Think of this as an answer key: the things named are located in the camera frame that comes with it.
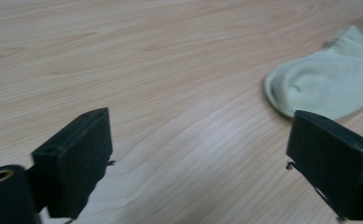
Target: wooden table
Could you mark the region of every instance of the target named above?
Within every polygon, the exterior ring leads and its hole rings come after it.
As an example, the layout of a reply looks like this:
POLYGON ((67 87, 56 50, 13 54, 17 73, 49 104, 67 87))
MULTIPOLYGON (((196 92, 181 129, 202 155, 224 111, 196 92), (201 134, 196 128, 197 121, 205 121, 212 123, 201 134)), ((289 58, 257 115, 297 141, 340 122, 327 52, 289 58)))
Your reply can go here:
POLYGON ((74 223, 336 223, 262 80, 352 24, 363 0, 0 1, 0 166, 107 106, 118 162, 74 223))

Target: tabletop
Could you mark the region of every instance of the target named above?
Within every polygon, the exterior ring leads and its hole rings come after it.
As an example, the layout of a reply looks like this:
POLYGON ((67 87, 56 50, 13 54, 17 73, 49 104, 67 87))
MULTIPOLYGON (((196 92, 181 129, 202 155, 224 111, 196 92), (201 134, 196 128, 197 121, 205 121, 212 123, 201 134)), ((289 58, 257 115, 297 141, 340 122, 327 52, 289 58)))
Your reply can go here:
POLYGON ((350 25, 363 0, 1 0, 0 166, 108 107, 117 163, 73 223, 337 223, 262 81, 350 25))

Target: black plastic part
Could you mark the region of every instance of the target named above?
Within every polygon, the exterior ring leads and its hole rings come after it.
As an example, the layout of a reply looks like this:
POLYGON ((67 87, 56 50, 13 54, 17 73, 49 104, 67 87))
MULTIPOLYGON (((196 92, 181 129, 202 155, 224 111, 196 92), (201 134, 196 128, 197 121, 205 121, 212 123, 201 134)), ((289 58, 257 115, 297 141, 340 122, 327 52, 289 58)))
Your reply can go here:
POLYGON ((23 167, 0 167, 0 224, 39 224, 23 167))
POLYGON ((286 151, 341 218, 363 220, 363 137, 305 111, 295 113, 286 151))
POLYGON ((85 113, 33 152, 28 171, 36 211, 77 218, 112 154, 108 109, 85 113))

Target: wood grain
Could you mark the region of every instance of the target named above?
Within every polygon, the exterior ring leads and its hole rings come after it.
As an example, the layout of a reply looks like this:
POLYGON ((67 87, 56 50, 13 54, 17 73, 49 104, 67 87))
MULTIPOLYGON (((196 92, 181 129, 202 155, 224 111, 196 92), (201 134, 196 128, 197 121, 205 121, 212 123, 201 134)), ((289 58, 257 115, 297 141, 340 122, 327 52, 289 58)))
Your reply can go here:
POLYGON ((107 106, 118 162, 75 223, 336 223, 262 80, 352 24, 363 0, 0 1, 0 165, 107 106))

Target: light green cloth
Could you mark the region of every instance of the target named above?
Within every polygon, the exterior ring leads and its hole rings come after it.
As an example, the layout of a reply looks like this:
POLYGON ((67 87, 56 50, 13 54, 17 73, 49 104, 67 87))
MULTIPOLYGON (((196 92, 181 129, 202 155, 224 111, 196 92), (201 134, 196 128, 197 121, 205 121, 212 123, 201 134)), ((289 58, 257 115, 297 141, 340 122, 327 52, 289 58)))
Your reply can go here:
POLYGON ((363 34, 341 31, 317 53, 281 64, 267 75, 265 93, 279 112, 305 110, 339 119, 363 107, 363 34))

